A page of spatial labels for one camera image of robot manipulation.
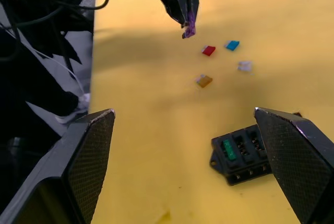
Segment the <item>black fuse box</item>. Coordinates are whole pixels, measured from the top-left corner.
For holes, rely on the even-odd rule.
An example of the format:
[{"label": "black fuse box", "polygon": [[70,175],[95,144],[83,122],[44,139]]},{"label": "black fuse box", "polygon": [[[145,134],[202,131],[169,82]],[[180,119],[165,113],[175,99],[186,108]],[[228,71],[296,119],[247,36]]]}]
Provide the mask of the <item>black fuse box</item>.
[{"label": "black fuse box", "polygon": [[267,152],[257,125],[212,139],[210,165],[229,185],[271,173]]}]

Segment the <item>wire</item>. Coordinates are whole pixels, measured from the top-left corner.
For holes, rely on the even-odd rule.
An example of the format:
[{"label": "wire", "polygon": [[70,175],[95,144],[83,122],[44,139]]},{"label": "wire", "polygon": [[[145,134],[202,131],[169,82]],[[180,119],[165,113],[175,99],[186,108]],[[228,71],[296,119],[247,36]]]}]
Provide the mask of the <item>wire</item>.
[{"label": "wire", "polygon": [[[32,26],[32,25],[35,25],[35,24],[38,24],[38,23],[42,23],[48,19],[51,19],[52,17],[56,16],[58,13],[60,13],[64,8],[63,7],[59,7],[57,8],[56,10],[54,10],[52,13],[49,13],[48,15],[42,17],[42,18],[39,18],[39,19],[34,19],[34,20],[31,20],[31,21],[27,21],[27,22],[22,22],[22,23],[17,23],[15,24],[15,27],[17,28],[22,28],[22,27],[27,27],[27,26]],[[1,28],[2,30],[10,30],[10,29],[13,29],[14,26],[12,27],[4,27],[4,28]]]},{"label": "wire", "polygon": [[[57,8],[56,10],[54,10],[53,12],[51,12],[50,14],[48,14],[48,15],[42,17],[42,18],[34,19],[34,20],[31,20],[31,21],[17,23],[17,24],[15,24],[15,26],[17,28],[22,28],[22,27],[27,27],[27,26],[32,26],[32,25],[35,25],[35,24],[42,23],[42,22],[44,22],[44,21],[46,21],[46,20],[54,17],[58,13],[60,13],[64,9],[64,6],[65,7],[77,8],[77,9],[84,9],[84,10],[99,10],[99,9],[103,9],[103,8],[105,8],[107,6],[107,4],[109,3],[109,0],[105,0],[102,5],[96,6],[96,7],[73,5],[73,4],[68,4],[66,2],[61,2],[61,1],[58,1],[57,3],[61,4],[62,6],[59,7],[59,8]],[[0,30],[10,30],[10,29],[13,29],[13,28],[14,28],[14,26],[11,26],[11,27],[0,28]]]},{"label": "wire", "polygon": [[73,4],[68,4],[66,2],[61,2],[61,1],[57,1],[58,4],[61,4],[63,6],[66,7],[73,7],[73,8],[77,8],[77,9],[84,9],[84,10],[99,10],[99,9],[103,9],[107,6],[107,4],[109,3],[109,0],[105,0],[103,2],[102,5],[100,6],[96,6],[96,7],[88,7],[88,6],[79,6],[79,5],[73,5]]},{"label": "wire", "polygon": [[72,11],[74,13],[74,15],[76,15],[78,18],[80,18],[81,20],[83,20],[87,25],[88,25],[88,30],[90,33],[93,33],[93,29],[94,29],[94,23],[93,21],[87,19],[84,15],[82,15],[79,11],[75,10],[73,7],[66,7],[67,9],[69,9],[70,11]]},{"label": "wire", "polygon": [[[6,32],[7,32],[10,36],[12,36],[13,38],[15,38],[15,36],[14,36],[11,32],[9,32],[8,30],[6,30]],[[31,47],[31,46],[25,44],[24,42],[22,42],[22,44],[23,44],[26,48],[28,48],[28,49],[30,49],[31,51],[35,52],[35,54],[39,53],[40,55],[43,55],[44,57],[46,57],[46,58],[48,58],[48,59],[54,61],[54,62],[57,63],[58,65],[60,65],[60,66],[62,66],[63,68],[65,68],[70,74],[73,75],[73,77],[74,77],[75,80],[77,81],[78,86],[79,86],[79,88],[80,88],[80,90],[81,90],[81,92],[82,92],[82,95],[85,94],[84,87],[82,86],[82,84],[81,84],[81,82],[79,81],[78,77],[77,77],[71,70],[69,70],[66,66],[64,66],[62,63],[56,61],[55,59],[53,59],[53,58],[47,56],[46,54],[44,54],[44,53],[42,53],[42,52],[36,50],[35,48],[33,48],[33,47]]]},{"label": "wire", "polygon": [[64,44],[63,44],[63,42],[61,40],[61,33],[59,31],[57,31],[56,24],[55,24],[53,18],[50,19],[50,23],[51,23],[51,27],[52,27],[53,33],[54,33],[54,35],[56,37],[56,40],[58,42],[58,45],[60,47],[62,56],[64,57],[66,66],[67,66],[68,69],[70,69],[73,72],[71,61],[70,61],[69,57],[67,56],[67,51],[64,48]]}]

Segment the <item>stain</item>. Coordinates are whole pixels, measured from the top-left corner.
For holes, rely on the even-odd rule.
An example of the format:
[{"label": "stain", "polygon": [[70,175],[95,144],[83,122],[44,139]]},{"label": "stain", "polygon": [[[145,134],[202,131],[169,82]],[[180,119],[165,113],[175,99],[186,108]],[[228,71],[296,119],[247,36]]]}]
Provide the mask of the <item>stain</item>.
[{"label": "stain", "polygon": [[302,117],[301,113],[300,112],[296,112],[296,113],[293,113],[294,115],[297,115],[299,117]]},{"label": "stain", "polygon": [[156,224],[167,224],[171,223],[172,217],[171,212],[168,210],[161,218],[156,222]]}]

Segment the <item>yellow tabletop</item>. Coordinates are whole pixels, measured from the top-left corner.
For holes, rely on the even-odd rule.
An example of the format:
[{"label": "yellow tabletop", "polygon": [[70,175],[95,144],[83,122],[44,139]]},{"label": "yellow tabletop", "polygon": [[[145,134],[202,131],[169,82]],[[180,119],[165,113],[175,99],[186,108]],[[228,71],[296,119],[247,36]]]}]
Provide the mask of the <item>yellow tabletop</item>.
[{"label": "yellow tabletop", "polygon": [[159,0],[110,0],[95,19],[90,111],[116,121],[92,223],[298,223],[273,175],[228,186],[210,141],[255,124],[254,107],[300,111],[334,139],[334,1],[200,0],[185,40]]}]

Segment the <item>red fuse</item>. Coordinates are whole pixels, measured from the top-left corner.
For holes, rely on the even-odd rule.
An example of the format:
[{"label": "red fuse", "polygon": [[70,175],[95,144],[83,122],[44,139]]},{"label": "red fuse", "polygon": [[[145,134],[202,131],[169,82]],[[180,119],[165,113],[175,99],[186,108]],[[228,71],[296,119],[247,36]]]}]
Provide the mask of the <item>red fuse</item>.
[{"label": "red fuse", "polygon": [[202,53],[205,54],[205,55],[207,55],[207,56],[210,56],[215,50],[216,50],[216,47],[206,45],[202,49]]}]

